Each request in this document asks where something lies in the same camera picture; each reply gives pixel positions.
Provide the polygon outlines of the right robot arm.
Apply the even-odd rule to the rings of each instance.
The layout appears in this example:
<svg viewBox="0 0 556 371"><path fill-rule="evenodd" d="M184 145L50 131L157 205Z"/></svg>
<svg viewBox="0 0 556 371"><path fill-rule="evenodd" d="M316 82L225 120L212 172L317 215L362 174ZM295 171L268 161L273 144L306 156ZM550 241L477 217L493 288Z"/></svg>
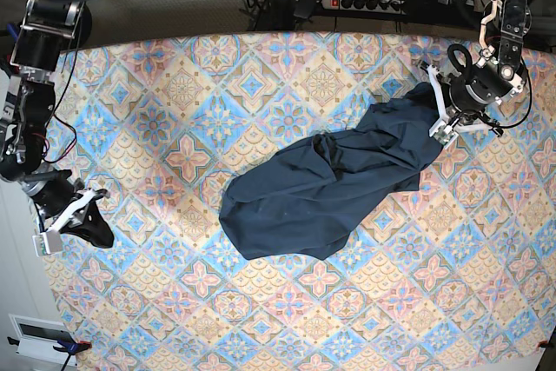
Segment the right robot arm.
<svg viewBox="0 0 556 371"><path fill-rule="evenodd" d="M18 183L35 206L39 230L32 239L39 256L61 252L63 235L97 248L114 243L97 207L109 192L72 181L70 170L46 159L47 127L56 113L51 75L61 52L79 47L87 11L84 0L28 0L1 92L1 178Z"/></svg>

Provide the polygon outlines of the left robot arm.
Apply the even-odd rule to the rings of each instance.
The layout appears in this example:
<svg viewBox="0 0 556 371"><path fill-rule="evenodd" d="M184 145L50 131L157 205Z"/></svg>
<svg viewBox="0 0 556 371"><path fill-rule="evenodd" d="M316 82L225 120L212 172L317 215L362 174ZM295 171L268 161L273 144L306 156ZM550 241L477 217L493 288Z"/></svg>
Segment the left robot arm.
<svg viewBox="0 0 556 371"><path fill-rule="evenodd" d="M445 77L437 67L420 62L434 90L439 113L429 130L432 138L446 147L463 133L491 130L502 136L505 130L526 121L529 111L517 122L503 125L487 114L487 107L500 106L524 88L533 90L522 58L524 37L530 26L528 0L490 0L480 20L477 61L467 47L453 43L447 56L459 75Z"/></svg>

